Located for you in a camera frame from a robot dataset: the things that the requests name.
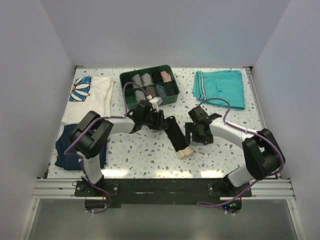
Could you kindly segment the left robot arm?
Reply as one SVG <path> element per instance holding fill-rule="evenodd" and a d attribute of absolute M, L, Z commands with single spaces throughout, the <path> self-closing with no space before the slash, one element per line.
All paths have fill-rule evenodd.
<path fill-rule="evenodd" d="M 89 111 L 70 135 L 71 145 L 64 152 L 69 153 L 75 148 L 79 153 L 80 164 L 86 178 L 86 191 L 92 196 L 99 196 L 104 190 L 101 180 L 104 178 L 99 154 L 111 134 L 133 134 L 143 126 L 151 130 L 166 130 L 169 128 L 164 112 L 159 109 L 162 99 L 155 97 L 141 100 L 135 109 L 125 116 L 100 116 L 95 111 Z"/>

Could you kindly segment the navy blue garment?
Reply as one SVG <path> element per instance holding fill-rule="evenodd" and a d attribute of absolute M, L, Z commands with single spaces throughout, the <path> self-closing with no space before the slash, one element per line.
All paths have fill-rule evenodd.
<path fill-rule="evenodd" d="M 82 169 L 75 148 L 72 148 L 69 151 L 70 155 L 64 154 L 67 148 L 71 145 L 70 135 L 76 126 L 77 124 L 63 124 L 60 127 L 59 137 L 55 142 L 57 158 L 54 164 L 55 166 L 63 168 L 66 171 L 80 171 Z"/>

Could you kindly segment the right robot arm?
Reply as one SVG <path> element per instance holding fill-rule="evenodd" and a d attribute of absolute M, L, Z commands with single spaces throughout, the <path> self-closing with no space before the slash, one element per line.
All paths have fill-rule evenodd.
<path fill-rule="evenodd" d="M 188 144 L 209 145 L 214 142 L 214 137 L 219 137 L 243 150 L 245 164 L 214 185 L 215 189 L 223 190 L 227 196 L 233 197 L 244 184 L 263 180 L 284 168 L 285 157 L 269 129 L 246 129 L 227 121 L 225 116 L 218 113 L 207 114 L 201 106 L 191 109 L 188 114 L 192 120 L 185 123 Z"/>

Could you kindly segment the black underwear beige waistband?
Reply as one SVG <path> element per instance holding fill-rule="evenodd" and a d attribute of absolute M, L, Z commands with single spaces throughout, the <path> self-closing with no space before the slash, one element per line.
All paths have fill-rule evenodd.
<path fill-rule="evenodd" d="M 186 137 L 181 131 L 178 123 L 170 129 L 164 130 L 169 138 L 173 148 L 175 149 L 177 157 L 181 160 L 191 156 L 194 150 L 186 143 Z"/>

